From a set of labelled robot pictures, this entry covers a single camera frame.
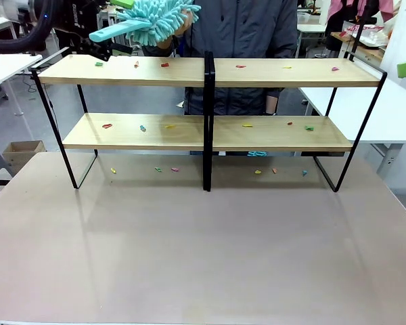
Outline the person's right hand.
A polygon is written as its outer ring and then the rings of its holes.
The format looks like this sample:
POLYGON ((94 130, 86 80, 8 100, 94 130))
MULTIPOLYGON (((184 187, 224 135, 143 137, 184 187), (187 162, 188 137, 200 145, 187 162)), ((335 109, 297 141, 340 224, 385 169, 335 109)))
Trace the person's right hand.
POLYGON ((186 15, 186 18, 183 19, 183 24, 175 31, 175 36, 180 37, 192 27, 192 24, 194 23, 194 13, 191 11, 183 10, 182 11, 183 15, 186 15))

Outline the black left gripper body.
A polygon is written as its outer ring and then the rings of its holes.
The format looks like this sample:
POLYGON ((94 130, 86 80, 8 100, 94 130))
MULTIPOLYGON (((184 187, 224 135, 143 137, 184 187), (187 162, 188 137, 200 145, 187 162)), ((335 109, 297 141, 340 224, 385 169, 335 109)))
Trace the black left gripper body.
POLYGON ((55 34, 59 49, 69 47, 77 53, 86 53, 91 45, 89 34, 98 29, 97 17, 101 1, 57 1, 55 34))

